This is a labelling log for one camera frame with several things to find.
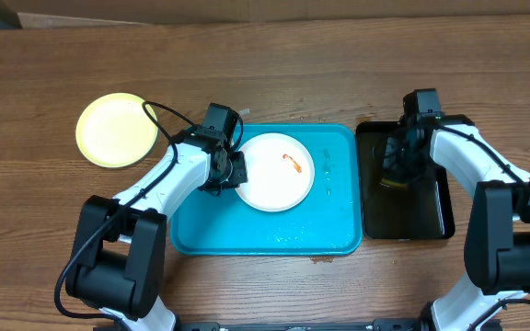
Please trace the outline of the green yellow sponge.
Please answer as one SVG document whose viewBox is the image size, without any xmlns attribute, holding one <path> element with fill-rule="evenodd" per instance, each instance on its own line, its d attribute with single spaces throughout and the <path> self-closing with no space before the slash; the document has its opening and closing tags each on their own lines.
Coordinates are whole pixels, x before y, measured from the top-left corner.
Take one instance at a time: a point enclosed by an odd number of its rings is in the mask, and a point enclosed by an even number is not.
<svg viewBox="0 0 530 331">
<path fill-rule="evenodd" d="M 407 189 L 409 187 L 408 183 L 401 183 L 397 181 L 391 181 L 386 178 L 382 178 L 380 180 L 380 184 L 387 188 L 393 188 L 393 189 Z"/>
</svg>

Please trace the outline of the white plate with ketchup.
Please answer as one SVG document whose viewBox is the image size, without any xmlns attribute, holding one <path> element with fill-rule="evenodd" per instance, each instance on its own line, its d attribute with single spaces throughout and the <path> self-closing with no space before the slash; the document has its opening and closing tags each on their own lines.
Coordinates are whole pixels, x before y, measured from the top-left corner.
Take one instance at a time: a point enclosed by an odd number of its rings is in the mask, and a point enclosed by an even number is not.
<svg viewBox="0 0 530 331">
<path fill-rule="evenodd" d="M 241 146 L 248 181 L 236 193 L 259 211 L 287 211 L 297 206 L 314 185 L 311 154 L 297 139 L 282 133 L 263 133 Z"/>
</svg>

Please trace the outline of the yellow plate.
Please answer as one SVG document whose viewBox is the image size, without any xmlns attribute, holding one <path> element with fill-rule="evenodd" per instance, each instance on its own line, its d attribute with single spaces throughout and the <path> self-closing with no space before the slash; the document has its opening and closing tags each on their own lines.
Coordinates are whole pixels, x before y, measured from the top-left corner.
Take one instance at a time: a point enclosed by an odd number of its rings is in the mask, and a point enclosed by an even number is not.
<svg viewBox="0 0 530 331">
<path fill-rule="evenodd" d="M 120 168 L 142 160 L 153 148 L 158 128 L 156 114 L 143 108 L 144 100 L 129 93 L 111 93 L 91 102 L 81 113 L 75 140 L 91 163 Z"/>
</svg>

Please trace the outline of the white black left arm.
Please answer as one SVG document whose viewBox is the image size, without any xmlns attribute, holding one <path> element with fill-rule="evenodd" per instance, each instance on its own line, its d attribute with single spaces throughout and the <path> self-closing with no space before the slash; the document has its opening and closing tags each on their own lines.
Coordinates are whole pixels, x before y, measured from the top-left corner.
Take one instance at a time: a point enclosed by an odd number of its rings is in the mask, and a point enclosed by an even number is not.
<svg viewBox="0 0 530 331">
<path fill-rule="evenodd" d="M 54 288 L 93 308 L 91 319 L 109 320 L 111 330 L 172 330 L 177 324 L 160 298 L 167 222 L 195 190 L 214 196 L 247 182 L 239 151 L 243 120 L 212 103 L 202 123 L 191 123 L 167 140 L 165 156 L 135 185 L 112 199 L 91 196 L 82 206 L 71 257 Z"/>
</svg>

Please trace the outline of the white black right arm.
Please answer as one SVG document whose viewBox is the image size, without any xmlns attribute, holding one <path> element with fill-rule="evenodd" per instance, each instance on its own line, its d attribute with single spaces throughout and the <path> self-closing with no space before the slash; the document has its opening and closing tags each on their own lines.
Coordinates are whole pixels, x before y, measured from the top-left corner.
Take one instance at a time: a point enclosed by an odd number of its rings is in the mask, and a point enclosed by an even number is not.
<svg viewBox="0 0 530 331">
<path fill-rule="evenodd" d="M 442 167 L 472 198 L 466 272 L 417 327 L 480 330 L 508 305 L 530 305 L 530 173 L 493 149 L 467 116 L 445 114 L 435 90 L 408 93 L 403 108 L 387 138 L 383 183 L 408 188 Z"/>
</svg>

